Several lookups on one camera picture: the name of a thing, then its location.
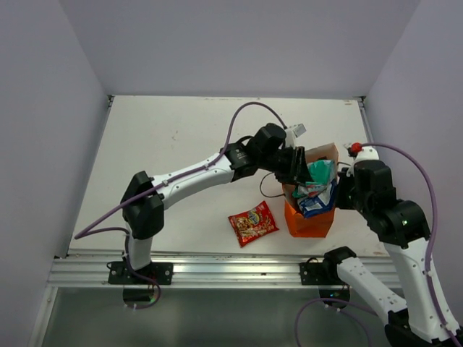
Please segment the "orange paper bag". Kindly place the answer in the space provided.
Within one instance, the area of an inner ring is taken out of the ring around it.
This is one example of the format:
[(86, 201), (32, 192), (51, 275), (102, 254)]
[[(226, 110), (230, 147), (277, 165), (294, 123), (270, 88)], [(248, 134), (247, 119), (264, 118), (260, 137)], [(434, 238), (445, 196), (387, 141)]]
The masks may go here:
[[(305, 151), (306, 163), (319, 159), (333, 160), (334, 163), (338, 163), (339, 152), (336, 145), (332, 142)], [(334, 221), (335, 207), (332, 206), (327, 212), (313, 217), (304, 218), (303, 214), (298, 210), (296, 199), (292, 196), (293, 191), (294, 186), (282, 185), (284, 218), (289, 233), (293, 237), (325, 238)]]

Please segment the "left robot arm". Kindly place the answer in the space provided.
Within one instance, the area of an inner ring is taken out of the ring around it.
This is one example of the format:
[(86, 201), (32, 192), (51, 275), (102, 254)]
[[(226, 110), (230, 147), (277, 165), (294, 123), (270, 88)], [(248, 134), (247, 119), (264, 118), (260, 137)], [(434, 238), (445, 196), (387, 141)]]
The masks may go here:
[(127, 278), (140, 284), (150, 277), (153, 237), (164, 226), (165, 210), (177, 202), (253, 176), (258, 170), (273, 173), (282, 184), (303, 185), (311, 180), (305, 150), (295, 143), (305, 131), (303, 124), (283, 129), (269, 123), (248, 141), (226, 144), (218, 154), (193, 166), (154, 177), (144, 171), (135, 174), (121, 201), (122, 217), (129, 227)]

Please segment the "red snack packet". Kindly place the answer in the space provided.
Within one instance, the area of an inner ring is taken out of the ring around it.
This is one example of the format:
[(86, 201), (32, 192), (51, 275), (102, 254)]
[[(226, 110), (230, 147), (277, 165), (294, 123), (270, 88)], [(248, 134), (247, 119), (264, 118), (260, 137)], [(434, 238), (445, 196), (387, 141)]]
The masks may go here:
[(231, 215), (228, 220), (241, 248), (279, 230), (266, 201), (251, 210)]

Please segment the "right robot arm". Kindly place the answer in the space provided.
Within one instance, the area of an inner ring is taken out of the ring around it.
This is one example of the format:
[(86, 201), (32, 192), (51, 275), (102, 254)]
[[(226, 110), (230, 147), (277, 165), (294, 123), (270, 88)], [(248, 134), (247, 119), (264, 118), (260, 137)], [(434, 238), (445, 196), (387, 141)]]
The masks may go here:
[(396, 196), (391, 169), (380, 160), (361, 160), (339, 175), (341, 208), (356, 210), (377, 234), (399, 277), (397, 296), (366, 270), (349, 248), (325, 253), (322, 274), (329, 283), (352, 286), (384, 324), (392, 346), (458, 346), (462, 326), (446, 303), (433, 264), (425, 262), (430, 230), (422, 208)]

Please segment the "blue snack packet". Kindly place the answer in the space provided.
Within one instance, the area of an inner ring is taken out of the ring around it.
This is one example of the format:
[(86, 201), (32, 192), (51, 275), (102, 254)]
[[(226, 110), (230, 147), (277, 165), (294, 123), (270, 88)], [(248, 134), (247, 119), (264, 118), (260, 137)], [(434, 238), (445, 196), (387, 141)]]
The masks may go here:
[(331, 211), (335, 204), (337, 182), (333, 180), (318, 195), (297, 199), (300, 213), (305, 219)]

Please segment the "teal snack packet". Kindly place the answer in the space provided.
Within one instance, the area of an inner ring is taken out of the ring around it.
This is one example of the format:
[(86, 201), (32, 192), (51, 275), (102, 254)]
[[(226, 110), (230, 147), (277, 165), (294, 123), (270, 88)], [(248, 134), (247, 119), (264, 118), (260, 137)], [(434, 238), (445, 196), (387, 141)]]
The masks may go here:
[(328, 188), (336, 174), (336, 164), (333, 160), (317, 160), (308, 163), (307, 168), (311, 178), (292, 192), (292, 196), (296, 199), (318, 196)]

